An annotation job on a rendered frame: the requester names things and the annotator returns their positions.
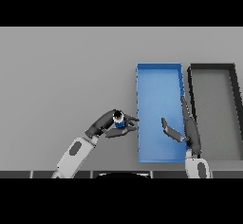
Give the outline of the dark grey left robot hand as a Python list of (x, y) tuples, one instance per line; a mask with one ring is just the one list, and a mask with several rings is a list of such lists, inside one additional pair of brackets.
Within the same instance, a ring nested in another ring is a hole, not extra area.
[(112, 109), (102, 116), (100, 116), (84, 133), (92, 139), (94, 136), (101, 136), (105, 134), (107, 138), (116, 138), (120, 136), (125, 136), (127, 133), (136, 131), (137, 128), (135, 126), (135, 121), (139, 121), (138, 118), (133, 116), (129, 116), (124, 112), (124, 120), (125, 126), (121, 128), (117, 128), (113, 122), (113, 114), (116, 110), (120, 109)]

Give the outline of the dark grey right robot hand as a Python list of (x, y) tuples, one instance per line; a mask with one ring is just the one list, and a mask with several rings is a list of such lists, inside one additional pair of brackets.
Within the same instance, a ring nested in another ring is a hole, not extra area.
[(173, 140), (177, 142), (183, 142), (185, 140), (187, 147), (192, 150), (192, 154), (198, 156), (201, 154), (201, 141), (197, 124), (189, 111), (185, 97), (181, 96), (180, 101), (184, 118), (184, 135), (181, 135), (176, 129), (169, 126), (164, 118), (161, 119), (161, 127), (163, 128), (164, 134)]

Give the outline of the blue pipe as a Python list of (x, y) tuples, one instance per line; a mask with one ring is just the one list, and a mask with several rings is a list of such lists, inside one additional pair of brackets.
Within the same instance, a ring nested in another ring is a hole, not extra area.
[(125, 126), (124, 115), (120, 110), (116, 110), (113, 114), (113, 122), (117, 128)]

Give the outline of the dark grey bin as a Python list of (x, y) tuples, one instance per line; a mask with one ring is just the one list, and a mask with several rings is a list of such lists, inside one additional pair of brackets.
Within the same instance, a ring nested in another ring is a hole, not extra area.
[(243, 160), (243, 103), (235, 64), (191, 64), (188, 85), (207, 160)]

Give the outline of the blue bin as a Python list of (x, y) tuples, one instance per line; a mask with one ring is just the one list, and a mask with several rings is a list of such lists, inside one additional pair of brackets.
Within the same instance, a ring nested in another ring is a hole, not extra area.
[(180, 96), (185, 95), (181, 63), (137, 63), (139, 162), (183, 162), (186, 142), (163, 132), (161, 119), (184, 134)]

